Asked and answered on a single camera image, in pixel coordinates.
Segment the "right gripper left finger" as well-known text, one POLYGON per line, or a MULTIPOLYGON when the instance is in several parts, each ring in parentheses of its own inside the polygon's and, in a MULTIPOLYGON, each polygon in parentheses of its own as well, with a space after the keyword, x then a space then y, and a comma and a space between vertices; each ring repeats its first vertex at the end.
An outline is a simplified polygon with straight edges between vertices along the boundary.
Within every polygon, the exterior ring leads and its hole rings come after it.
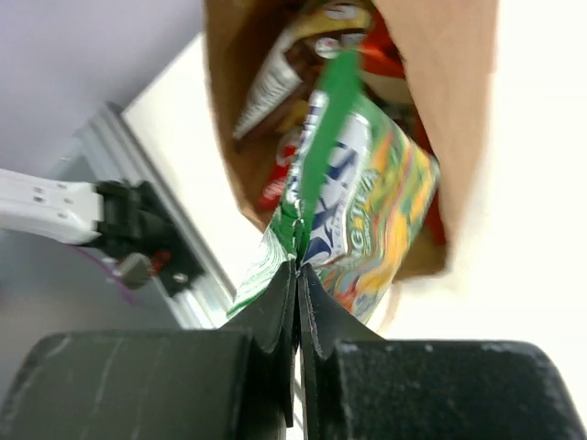
POLYGON ((294 423, 295 265, 216 330, 50 335, 1 408, 4 439, 283 439, 294 423))

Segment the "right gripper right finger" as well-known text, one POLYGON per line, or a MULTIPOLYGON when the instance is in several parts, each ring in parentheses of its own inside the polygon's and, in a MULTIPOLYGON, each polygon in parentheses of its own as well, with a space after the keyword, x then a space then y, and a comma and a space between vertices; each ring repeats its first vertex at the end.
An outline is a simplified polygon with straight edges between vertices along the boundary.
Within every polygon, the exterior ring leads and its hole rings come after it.
POLYGON ((503 340, 386 340, 297 280, 308 439, 583 439, 558 369, 503 340))

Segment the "yellow green Fox's candy bag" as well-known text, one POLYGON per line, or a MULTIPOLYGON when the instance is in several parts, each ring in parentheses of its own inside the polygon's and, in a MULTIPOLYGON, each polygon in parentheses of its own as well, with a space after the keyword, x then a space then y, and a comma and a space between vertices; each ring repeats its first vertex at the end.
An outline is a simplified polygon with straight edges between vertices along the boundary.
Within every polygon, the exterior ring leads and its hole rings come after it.
POLYGON ((418 235, 437 162, 362 91, 359 64, 357 51, 343 51, 312 92, 282 196, 230 315, 292 262, 312 267, 325 291, 367 322, 418 235))

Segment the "brown white chips bag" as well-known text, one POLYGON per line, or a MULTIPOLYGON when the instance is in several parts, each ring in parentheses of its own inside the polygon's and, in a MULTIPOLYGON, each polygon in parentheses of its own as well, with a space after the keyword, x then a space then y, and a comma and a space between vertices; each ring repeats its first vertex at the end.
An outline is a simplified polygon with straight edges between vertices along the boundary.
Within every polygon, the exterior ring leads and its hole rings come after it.
POLYGON ((275 40, 233 129, 237 141, 285 133, 299 124, 323 65, 370 30, 365 1, 309 1, 275 40))

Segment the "red cassava chips bag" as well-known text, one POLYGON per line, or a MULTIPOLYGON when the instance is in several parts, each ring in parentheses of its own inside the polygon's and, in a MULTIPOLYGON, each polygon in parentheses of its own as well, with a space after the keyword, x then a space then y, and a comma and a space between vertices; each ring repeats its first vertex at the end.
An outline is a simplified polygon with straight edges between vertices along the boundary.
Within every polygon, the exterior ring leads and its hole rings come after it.
POLYGON ((273 211, 277 207, 300 144, 300 136, 301 128, 298 126, 281 137, 272 171, 257 200, 257 207, 262 212, 273 211))

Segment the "red orange snack bag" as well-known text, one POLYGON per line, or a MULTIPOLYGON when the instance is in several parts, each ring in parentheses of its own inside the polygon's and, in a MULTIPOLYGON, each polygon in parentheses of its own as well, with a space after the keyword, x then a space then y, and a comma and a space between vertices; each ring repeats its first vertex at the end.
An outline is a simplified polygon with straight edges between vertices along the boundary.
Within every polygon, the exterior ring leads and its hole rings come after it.
POLYGON ((371 29, 359 44, 358 52, 361 54, 361 69, 364 72, 389 78, 405 78, 403 57, 378 10, 372 15, 371 29))

